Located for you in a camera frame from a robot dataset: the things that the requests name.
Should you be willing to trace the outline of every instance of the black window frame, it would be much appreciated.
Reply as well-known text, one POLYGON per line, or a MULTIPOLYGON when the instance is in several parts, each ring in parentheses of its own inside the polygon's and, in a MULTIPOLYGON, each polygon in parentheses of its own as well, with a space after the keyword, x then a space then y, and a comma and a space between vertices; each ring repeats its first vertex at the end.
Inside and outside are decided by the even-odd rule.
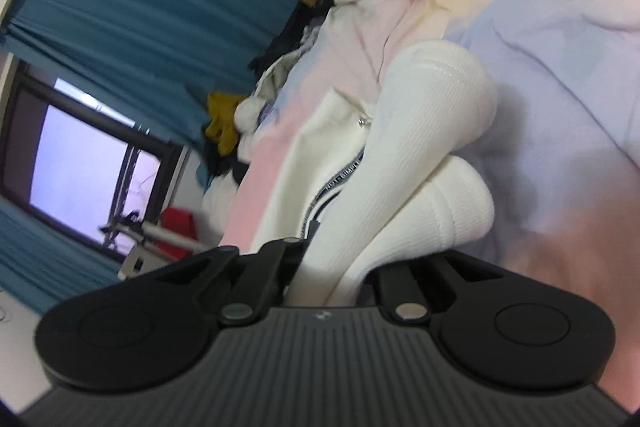
POLYGON ((131 128, 124 123, 116 121, 110 116, 88 107, 83 103, 78 102, 78 100, 72 99, 66 94, 57 91, 54 87, 36 79, 34 76, 30 75, 29 70, 30 66, 25 62, 21 62, 18 65, 7 99, 6 110, 2 118, 2 126, 0 127, 0 194, 26 213, 46 225, 49 225, 52 229, 63 233, 67 237, 70 237, 95 251, 98 251, 98 253, 101 253, 110 259, 121 262, 126 257, 124 254, 121 254, 116 250, 111 250, 111 248, 105 247, 104 245, 100 245, 97 241, 86 237, 75 229, 61 223, 54 217, 49 216, 49 214, 35 208, 32 204, 28 203, 28 201, 24 201, 24 198, 15 194, 11 188, 4 184, 6 152, 12 127, 12 120, 14 118, 20 92, 25 91, 31 96, 35 96, 39 100, 49 103, 49 105, 58 108, 68 115, 75 117, 78 120, 127 144, 127 152, 122 163, 118 183, 114 190, 114 200, 111 205, 112 214, 116 210, 114 206, 116 203, 117 189, 122 186, 121 181, 127 176, 127 158, 131 157, 133 149, 136 148, 148 152, 160 160, 158 174, 156 174, 156 181, 154 182, 154 186, 151 190, 149 202, 146 207, 145 215, 143 216, 146 221, 156 222, 160 217, 164 201, 168 195, 169 188, 172 185, 172 179, 178 166, 180 156, 182 155, 183 147, 172 142, 162 141, 155 136, 144 133, 140 129, 131 128))

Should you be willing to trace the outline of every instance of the gray gripper base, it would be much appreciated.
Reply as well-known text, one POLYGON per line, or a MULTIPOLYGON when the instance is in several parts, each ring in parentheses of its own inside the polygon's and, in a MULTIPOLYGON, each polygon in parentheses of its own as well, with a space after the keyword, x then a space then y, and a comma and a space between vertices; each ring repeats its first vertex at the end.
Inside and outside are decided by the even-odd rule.
POLYGON ((548 397, 485 387, 428 332, 357 308, 273 309, 224 330, 169 383, 121 396, 57 388, 22 418, 33 427, 614 427, 626 413, 593 386, 548 397))

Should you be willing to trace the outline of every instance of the blue curtain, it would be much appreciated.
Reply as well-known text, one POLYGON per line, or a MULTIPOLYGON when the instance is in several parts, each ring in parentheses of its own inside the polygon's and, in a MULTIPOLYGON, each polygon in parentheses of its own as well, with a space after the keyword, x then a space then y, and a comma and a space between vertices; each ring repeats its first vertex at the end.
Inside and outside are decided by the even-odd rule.
POLYGON ((206 94, 250 92, 247 64, 296 0, 14 0, 0 44, 155 134, 198 145, 206 94))
POLYGON ((0 287, 38 313, 118 281, 118 264, 0 198, 0 287))

